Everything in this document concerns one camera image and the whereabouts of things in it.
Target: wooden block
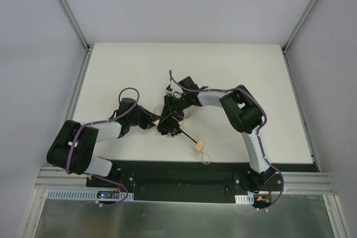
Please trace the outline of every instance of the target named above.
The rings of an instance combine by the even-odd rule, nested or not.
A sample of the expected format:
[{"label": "wooden block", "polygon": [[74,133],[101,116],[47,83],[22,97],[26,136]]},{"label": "wooden block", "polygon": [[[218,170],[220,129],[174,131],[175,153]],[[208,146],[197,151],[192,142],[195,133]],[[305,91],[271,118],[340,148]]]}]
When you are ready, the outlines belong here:
[{"label": "wooden block", "polygon": [[156,108],[156,109],[154,110],[154,114],[156,114],[156,115],[158,115],[158,116],[161,116],[161,114],[162,114],[162,108]]},{"label": "wooden block", "polygon": [[201,152],[202,149],[203,149],[203,147],[205,146],[205,144],[206,144],[206,141],[204,141],[203,139],[200,139],[200,140],[197,142],[197,144],[195,145],[195,150],[196,150],[197,152]]}]

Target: gray wall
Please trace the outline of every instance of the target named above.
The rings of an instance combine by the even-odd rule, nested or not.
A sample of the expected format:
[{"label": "gray wall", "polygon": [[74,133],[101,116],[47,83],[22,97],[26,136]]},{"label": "gray wall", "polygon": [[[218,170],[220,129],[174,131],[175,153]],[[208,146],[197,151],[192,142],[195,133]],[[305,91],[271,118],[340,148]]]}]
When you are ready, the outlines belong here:
[{"label": "gray wall", "polygon": [[283,45],[309,0],[67,0],[88,42]]},{"label": "gray wall", "polygon": [[317,160],[357,237],[357,0],[321,0],[288,60]]},{"label": "gray wall", "polygon": [[84,56],[57,0],[0,0],[0,237],[18,234]]}]

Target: robotic arm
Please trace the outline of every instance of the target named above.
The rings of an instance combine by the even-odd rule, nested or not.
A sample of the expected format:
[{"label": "robotic arm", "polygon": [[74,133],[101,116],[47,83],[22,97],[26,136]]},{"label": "robotic arm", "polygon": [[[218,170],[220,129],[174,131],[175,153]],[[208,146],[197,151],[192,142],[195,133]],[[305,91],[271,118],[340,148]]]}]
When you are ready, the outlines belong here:
[{"label": "robotic arm", "polygon": [[[178,135],[182,132],[179,122],[184,119],[185,109],[191,106],[215,106],[224,109],[232,127],[242,134],[249,154],[252,175],[249,188],[260,189],[275,174],[275,170],[266,161],[259,145],[257,129],[263,123],[263,114],[259,107],[255,105],[251,98],[248,98],[239,90],[233,90],[230,93],[193,92],[204,90],[207,87],[200,89],[191,77],[186,77],[178,84],[183,90],[182,95],[180,98],[175,97],[169,85],[166,89],[167,94],[164,97],[161,116],[154,115],[142,106],[136,105],[126,116],[114,120],[117,115],[128,111],[136,104],[136,101],[131,98],[120,100],[119,108],[107,119],[107,122],[88,125],[82,129],[75,142],[73,155],[70,159],[70,147],[73,144],[74,136],[83,126],[78,122],[67,120],[47,153],[47,162],[65,169],[68,161],[70,161],[70,172],[116,178],[117,167],[115,164],[93,155],[96,142],[121,138],[129,132],[130,127],[137,125],[142,129],[150,129],[155,126],[154,122],[158,120],[157,130],[162,135]],[[243,85],[238,86],[238,88],[249,93]]]}]

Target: wire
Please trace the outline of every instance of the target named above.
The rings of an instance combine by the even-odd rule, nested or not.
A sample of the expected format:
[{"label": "wire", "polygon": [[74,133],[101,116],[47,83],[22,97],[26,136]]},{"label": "wire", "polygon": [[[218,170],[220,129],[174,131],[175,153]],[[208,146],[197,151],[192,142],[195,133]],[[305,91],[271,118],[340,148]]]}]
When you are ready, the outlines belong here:
[{"label": "wire", "polygon": [[241,188],[243,188],[243,189],[246,190],[247,192],[253,192],[253,193],[255,193],[256,195],[259,193],[259,191],[257,191],[257,190],[248,189],[248,188],[244,185],[243,181],[241,181],[239,185],[241,186]]},{"label": "wire", "polygon": [[272,200],[272,191],[273,187],[269,185],[269,193],[267,195],[262,195],[262,197],[269,197],[269,199]]},{"label": "wire", "polygon": [[89,125],[103,124],[103,123],[108,123],[108,122],[112,122],[112,121],[118,120],[118,119],[124,117],[125,115],[127,115],[128,113],[130,113],[134,109],[134,107],[138,104],[140,94],[139,94],[139,91],[137,89],[135,89],[135,88],[125,88],[125,89],[123,89],[119,93],[119,96],[118,96],[119,102],[120,102],[120,97],[122,96],[123,92],[126,91],[126,90],[134,90],[137,93],[136,101],[133,103],[133,105],[127,111],[123,112],[121,115],[119,115],[119,116],[117,116],[115,118],[111,118],[111,119],[108,119],[108,120],[100,120],[100,121],[94,121],[94,122],[90,122],[90,123],[85,123],[85,124],[81,125],[81,127],[78,129],[78,131],[77,131],[77,133],[74,136],[74,139],[72,141],[72,145],[71,145],[71,148],[69,150],[69,154],[68,154],[68,158],[67,158],[67,164],[66,164],[66,173],[67,174],[71,174],[69,169],[70,169],[70,165],[71,165],[71,159],[72,159],[73,151],[74,151],[74,148],[75,148],[75,144],[76,144],[76,142],[78,140],[78,137],[79,137],[80,133],[82,132],[82,130],[85,127],[88,127]]},{"label": "wire", "polygon": [[[122,179],[122,178],[119,178],[119,183],[120,183],[120,184],[123,183],[123,179]],[[119,192],[119,191],[120,191],[120,186],[118,186],[118,187],[114,190],[115,193],[117,193],[117,192]]]},{"label": "wire", "polygon": [[186,132],[184,132],[182,129],[180,129],[180,131],[181,131],[181,133],[183,134],[183,135],[185,135],[186,137],[188,137],[190,140],[192,140],[194,143],[196,143],[197,144],[197,141],[195,141],[190,135],[188,135]]},{"label": "wire", "polygon": [[264,146],[263,146],[263,143],[262,143],[262,139],[260,138],[260,130],[262,129],[263,126],[266,125],[267,121],[268,121],[268,117],[267,117],[267,114],[266,112],[264,111],[264,109],[261,107],[261,105],[259,104],[259,102],[257,102],[255,100],[255,98],[253,96],[251,96],[250,93],[246,92],[245,90],[241,89],[241,88],[232,88],[232,89],[197,89],[197,90],[193,90],[193,89],[187,89],[183,86],[181,86],[172,76],[172,70],[169,70],[168,71],[168,75],[170,76],[170,81],[173,81],[178,87],[180,87],[182,90],[185,90],[185,91],[188,91],[188,92],[192,92],[192,93],[200,93],[200,92],[208,92],[208,91],[217,91],[217,92],[230,92],[230,91],[239,91],[240,93],[242,93],[243,95],[245,95],[249,100],[251,100],[257,107],[258,109],[260,110],[260,112],[263,114],[263,118],[264,118],[264,121],[263,123],[258,127],[257,129],[257,137],[258,137],[258,143],[259,143],[259,146],[260,146],[260,151],[262,152],[262,155],[263,155],[263,158],[265,160],[265,162],[273,169],[275,170],[280,176],[281,176],[281,190],[280,190],[280,193],[278,195],[278,197],[275,199],[274,202],[272,202],[272,204],[269,206],[271,207],[273,204],[275,204],[282,196],[283,194],[283,191],[284,191],[284,177],[283,177],[283,174],[282,172],[276,168],[267,158],[267,155],[264,151]]},{"label": "wire", "polygon": [[180,97],[181,97],[181,95],[183,94],[183,93],[180,93],[180,92],[178,92],[178,91],[174,91],[174,92],[172,93],[174,97],[176,97],[176,96],[175,96],[175,93],[176,93],[176,94],[179,94]]},{"label": "wire", "polygon": [[[211,157],[210,157],[210,155],[208,154],[208,153],[205,153],[205,152],[200,152],[201,153],[201,155],[202,155],[202,164],[210,164],[211,163]],[[206,154],[207,156],[208,156],[208,158],[209,158],[209,161],[208,162],[205,162],[204,160],[203,160],[203,154]]]},{"label": "wire", "polygon": [[[118,204],[124,202],[124,200],[128,198],[128,196],[129,196],[128,189],[127,189],[124,185],[122,185],[121,183],[118,183],[118,182],[115,182],[115,181],[111,181],[111,180],[109,180],[109,179],[106,179],[106,178],[103,178],[103,177],[97,176],[97,175],[92,175],[92,176],[95,177],[95,178],[101,179],[102,181],[109,182],[109,183],[112,183],[112,184],[114,184],[114,185],[117,185],[118,187],[124,189],[125,192],[127,193],[127,194],[125,195],[125,197],[122,198],[122,199],[120,199],[119,201],[116,201],[115,203],[113,203],[113,204],[111,204],[111,205],[105,205],[105,204],[103,204],[103,207],[116,206],[116,205],[118,205]],[[81,207],[86,206],[86,205],[88,205],[88,204],[90,204],[90,203],[96,203],[96,201],[89,201],[89,202],[82,203],[81,205],[79,205],[79,206],[73,208],[72,210],[66,211],[66,212],[64,212],[64,213],[62,213],[62,214],[58,214],[58,215],[55,215],[55,214],[52,214],[51,212],[49,212],[49,208],[48,208],[49,203],[50,203],[49,201],[47,201],[47,202],[45,203],[45,206],[44,206],[45,214],[48,215],[48,216],[50,216],[50,217],[62,217],[62,216],[68,215],[69,213],[72,213],[72,212],[74,212],[74,211],[80,209]]]},{"label": "wire", "polygon": [[128,189],[127,189],[124,185],[120,184],[119,182],[111,181],[111,180],[109,180],[109,179],[107,179],[107,178],[103,178],[103,177],[98,176],[98,175],[92,175],[92,177],[101,179],[102,181],[109,182],[109,183],[114,184],[114,185],[117,185],[117,186],[119,186],[120,188],[124,189],[125,192],[126,192],[126,195],[125,195],[124,198],[120,199],[119,201],[116,201],[115,203],[113,203],[113,204],[111,204],[111,205],[103,205],[104,207],[117,206],[118,204],[124,202],[124,200],[128,198],[128,196],[129,196],[129,191],[128,191]]}]

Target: white table surface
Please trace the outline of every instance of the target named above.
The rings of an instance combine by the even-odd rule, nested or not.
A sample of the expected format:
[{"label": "white table surface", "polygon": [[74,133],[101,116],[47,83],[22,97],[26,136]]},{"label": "white table surface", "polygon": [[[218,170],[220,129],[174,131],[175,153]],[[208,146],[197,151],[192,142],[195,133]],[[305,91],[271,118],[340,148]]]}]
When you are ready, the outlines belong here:
[{"label": "white table surface", "polygon": [[[154,111],[162,106],[168,70],[179,81],[191,76],[201,86],[232,88],[243,84],[268,115],[262,129],[274,163],[312,163],[297,104],[278,45],[193,43],[96,43],[85,75],[74,120],[109,117],[118,94],[139,90],[139,104]],[[134,92],[125,96],[136,98]],[[249,162],[243,138],[223,109],[203,107],[185,121],[184,131],[206,140],[212,162]],[[183,134],[170,138],[156,128],[131,128],[123,138],[96,144],[94,154],[108,159],[199,162],[201,155]]]}]

